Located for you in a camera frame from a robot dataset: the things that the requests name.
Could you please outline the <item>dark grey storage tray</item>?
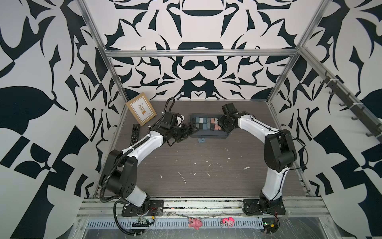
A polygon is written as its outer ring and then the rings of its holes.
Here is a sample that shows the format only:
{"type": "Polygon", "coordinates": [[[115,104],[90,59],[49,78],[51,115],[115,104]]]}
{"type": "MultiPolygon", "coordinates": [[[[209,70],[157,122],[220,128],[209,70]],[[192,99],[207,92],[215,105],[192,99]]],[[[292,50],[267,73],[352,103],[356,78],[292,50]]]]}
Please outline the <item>dark grey storage tray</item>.
{"type": "MultiPolygon", "coordinates": [[[[192,118],[220,118],[222,114],[191,114],[190,120],[192,122],[192,118]]],[[[192,134],[191,137],[194,138],[227,138],[229,136],[229,133],[224,132],[220,126],[218,126],[218,130],[200,130],[196,132],[195,134],[192,134]]]]}

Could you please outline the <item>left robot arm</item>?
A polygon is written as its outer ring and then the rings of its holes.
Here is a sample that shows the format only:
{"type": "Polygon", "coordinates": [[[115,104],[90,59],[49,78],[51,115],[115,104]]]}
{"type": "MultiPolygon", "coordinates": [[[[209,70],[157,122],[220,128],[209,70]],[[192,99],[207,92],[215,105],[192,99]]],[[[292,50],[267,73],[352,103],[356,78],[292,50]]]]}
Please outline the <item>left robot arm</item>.
{"type": "Polygon", "coordinates": [[[139,164],[154,150],[170,140],[179,143],[198,132],[193,123],[184,123],[179,113],[164,112],[149,128],[148,134],[134,145],[122,150],[112,150],[104,164],[99,179],[99,199],[102,203],[119,199],[136,207],[143,207],[148,195],[137,186],[139,164]]]}

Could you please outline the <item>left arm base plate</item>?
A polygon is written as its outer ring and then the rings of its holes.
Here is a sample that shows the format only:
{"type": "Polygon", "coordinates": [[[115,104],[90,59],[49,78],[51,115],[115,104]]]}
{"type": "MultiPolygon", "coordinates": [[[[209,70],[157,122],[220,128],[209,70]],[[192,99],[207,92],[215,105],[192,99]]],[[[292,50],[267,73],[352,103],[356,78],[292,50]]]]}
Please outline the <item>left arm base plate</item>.
{"type": "Polygon", "coordinates": [[[164,201],[147,199],[142,206],[138,207],[133,204],[125,205],[122,210],[123,217],[135,216],[155,216],[163,215],[164,201]]]}

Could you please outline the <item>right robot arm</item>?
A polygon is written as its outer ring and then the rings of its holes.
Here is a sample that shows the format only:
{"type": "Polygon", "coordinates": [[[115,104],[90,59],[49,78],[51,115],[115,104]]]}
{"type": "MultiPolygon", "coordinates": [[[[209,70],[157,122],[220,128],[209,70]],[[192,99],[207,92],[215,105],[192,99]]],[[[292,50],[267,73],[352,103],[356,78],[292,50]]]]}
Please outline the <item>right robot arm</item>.
{"type": "Polygon", "coordinates": [[[240,128],[255,136],[264,144],[264,161],[268,167],[265,185],[260,193],[260,207],[267,209],[282,200],[282,188],[287,173],[297,159],[290,132],[271,127],[252,114],[239,112],[233,103],[222,106],[223,116],[218,125],[227,133],[240,128]]]}

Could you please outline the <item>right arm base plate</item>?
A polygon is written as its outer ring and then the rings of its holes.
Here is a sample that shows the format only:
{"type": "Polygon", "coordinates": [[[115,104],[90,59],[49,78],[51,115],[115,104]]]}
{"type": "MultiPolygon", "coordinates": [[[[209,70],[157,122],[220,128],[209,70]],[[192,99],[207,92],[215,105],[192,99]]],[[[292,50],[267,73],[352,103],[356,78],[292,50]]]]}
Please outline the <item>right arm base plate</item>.
{"type": "Polygon", "coordinates": [[[266,198],[261,199],[244,199],[243,212],[247,216],[254,215],[270,215],[283,216],[286,209],[282,199],[269,201],[266,198]]]}

